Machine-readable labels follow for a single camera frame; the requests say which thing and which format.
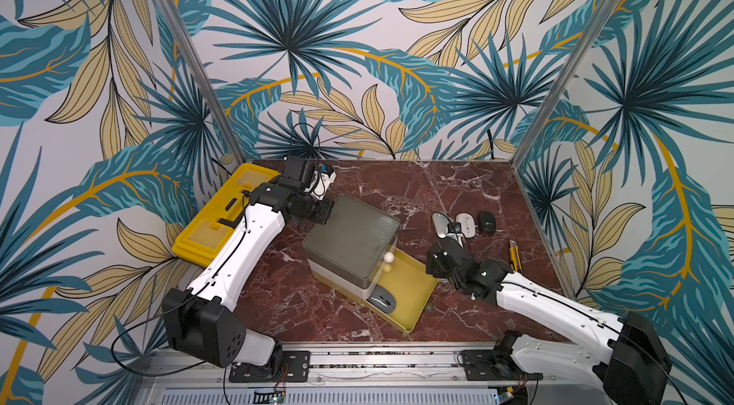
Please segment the yellow pull-out drawer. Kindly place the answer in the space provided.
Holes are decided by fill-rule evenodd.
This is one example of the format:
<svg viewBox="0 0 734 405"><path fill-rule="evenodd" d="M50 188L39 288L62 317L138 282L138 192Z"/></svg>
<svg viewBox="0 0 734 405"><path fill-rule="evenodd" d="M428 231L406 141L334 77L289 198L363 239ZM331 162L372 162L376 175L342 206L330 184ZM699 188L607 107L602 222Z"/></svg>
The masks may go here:
<svg viewBox="0 0 734 405"><path fill-rule="evenodd" d="M398 249L392 253L395 261L386 263L383 260L375 284L392 293L397 301L397 309L391 314L384 314L370 305L368 298L363 305L404 335L409 335L424 313L438 279L428 275L425 264L410 255ZM382 270L384 265L392 265L392 271L385 273Z"/></svg>

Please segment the black computer mouse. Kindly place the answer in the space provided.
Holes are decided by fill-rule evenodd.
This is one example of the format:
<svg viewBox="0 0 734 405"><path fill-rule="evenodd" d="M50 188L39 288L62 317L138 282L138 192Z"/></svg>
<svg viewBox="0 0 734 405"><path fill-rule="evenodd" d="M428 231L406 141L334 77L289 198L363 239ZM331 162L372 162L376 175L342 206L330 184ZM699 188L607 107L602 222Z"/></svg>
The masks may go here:
<svg viewBox="0 0 734 405"><path fill-rule="evenodd" d="M477 216L478 229L482 234L494 235L497 230L497 221L493 213L483 210Z"/></svg>

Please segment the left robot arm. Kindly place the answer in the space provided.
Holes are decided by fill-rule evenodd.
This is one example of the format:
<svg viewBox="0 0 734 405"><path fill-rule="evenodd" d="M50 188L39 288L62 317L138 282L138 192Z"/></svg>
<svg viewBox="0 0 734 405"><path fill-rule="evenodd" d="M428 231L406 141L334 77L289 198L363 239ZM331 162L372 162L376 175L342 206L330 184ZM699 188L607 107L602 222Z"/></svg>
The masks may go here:
<svg viewBox="0 0 734 405"><path fill-rule="evenodd" d="M276 341L250 330L234 314L254 267L287 221L326 223L334 202L326 197L336 173L319 171L303 184L285 175L254 189L232 237L213 262L185 290L162 300L168 346L217 367L250 364L275 368Z"/></svg>

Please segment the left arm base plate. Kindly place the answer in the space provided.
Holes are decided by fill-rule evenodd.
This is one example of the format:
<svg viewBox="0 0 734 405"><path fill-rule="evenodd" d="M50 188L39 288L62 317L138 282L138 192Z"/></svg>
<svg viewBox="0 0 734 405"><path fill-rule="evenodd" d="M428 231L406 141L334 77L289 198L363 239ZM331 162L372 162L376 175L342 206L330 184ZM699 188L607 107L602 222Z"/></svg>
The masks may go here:
<svg viewBox="0 0 734 405"><path fill-rule="evenodd" d="M277 350L270 361L257 366L250 363L233 363L227 380L234 384L275 383L276 380L289 383L305 383L308 380L311 364L309 351Z"/></svg>

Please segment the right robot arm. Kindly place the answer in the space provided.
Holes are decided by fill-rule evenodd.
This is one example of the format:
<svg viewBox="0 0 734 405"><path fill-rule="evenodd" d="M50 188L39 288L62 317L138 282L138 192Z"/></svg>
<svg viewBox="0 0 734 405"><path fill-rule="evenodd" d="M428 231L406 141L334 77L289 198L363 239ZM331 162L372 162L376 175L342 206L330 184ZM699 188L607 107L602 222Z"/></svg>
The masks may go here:
<svg viewBox="0 0 734 405"><path fill-rule="evenodd" d="M527 374L559 376L596 388L615 404L660 404L672 362L653 323L587 307L533 282L503 262L476 262L445 237L426 253L427 274L445 279L473 300L521 314L565 337L544 342L512 338L510 360Z"/></svg>

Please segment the grey drawer unit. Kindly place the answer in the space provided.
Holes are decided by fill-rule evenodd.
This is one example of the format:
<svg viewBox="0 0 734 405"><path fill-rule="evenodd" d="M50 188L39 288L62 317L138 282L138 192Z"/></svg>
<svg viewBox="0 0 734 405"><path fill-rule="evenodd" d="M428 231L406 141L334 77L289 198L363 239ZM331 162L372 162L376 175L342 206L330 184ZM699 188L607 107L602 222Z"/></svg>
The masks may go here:
<svg viewBox="0 0 734 405"><path fill-rule="evenodd" d="M327 223L302 242L313 276L345 296L366 302L395 251L401 221L357 198L339 196Z"/></svg>

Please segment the dark grey computer mouse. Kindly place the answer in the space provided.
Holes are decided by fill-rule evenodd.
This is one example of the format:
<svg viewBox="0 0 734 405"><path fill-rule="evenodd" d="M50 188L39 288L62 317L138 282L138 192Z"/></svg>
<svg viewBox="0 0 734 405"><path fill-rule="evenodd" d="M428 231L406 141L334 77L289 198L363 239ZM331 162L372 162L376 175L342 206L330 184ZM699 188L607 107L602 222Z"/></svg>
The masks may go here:
<svg viewBox="0 0 734 405"><path fill-rule="evenodd" d="M383 312L384 314L391 314L397 309L397 301L391 292L385 290L381 286L376 286L368 297L367 302Z"/></svg>

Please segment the silver computer mouse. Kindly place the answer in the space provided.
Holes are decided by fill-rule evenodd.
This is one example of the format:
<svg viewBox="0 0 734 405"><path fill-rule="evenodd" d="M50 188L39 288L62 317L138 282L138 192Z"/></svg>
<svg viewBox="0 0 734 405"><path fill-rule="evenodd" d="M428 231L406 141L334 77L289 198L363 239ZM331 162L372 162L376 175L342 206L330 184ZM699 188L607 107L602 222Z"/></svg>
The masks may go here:
<svg viewBox="0 0 734 405"><path fill-rule="evenodd" d="M439 238L445 238L451 232L450 226L452 221L444 213L434 212L431 215L431 219L434 224L436 235Z"/></svg>

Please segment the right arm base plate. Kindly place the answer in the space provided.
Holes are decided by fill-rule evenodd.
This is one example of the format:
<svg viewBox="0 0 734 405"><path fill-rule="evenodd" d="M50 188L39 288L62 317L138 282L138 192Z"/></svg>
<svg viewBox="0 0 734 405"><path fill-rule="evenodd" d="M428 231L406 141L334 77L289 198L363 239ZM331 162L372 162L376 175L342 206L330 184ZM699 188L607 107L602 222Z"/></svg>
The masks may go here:
<svg viewBox="0 0 734 405"><path fill-rule="evenodd" d="M503 381L522 384L541 380L543 374L522 371L507 353L495 350L465 350L457 357L467 381Z"/></svg>

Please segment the white computer mouse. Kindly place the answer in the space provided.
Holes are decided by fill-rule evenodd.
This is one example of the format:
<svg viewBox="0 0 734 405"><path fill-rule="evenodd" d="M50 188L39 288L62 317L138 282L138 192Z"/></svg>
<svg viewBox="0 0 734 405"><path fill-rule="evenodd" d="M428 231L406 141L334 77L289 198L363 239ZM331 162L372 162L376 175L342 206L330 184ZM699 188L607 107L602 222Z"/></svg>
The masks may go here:
<svg viewBox="0 0 734 405"><path fill-rule="evenodd" d="M460 213L456 216L456 221L460 225L461 233L464 237L470 239L476 235L476 223L472 215Z"/></svg>

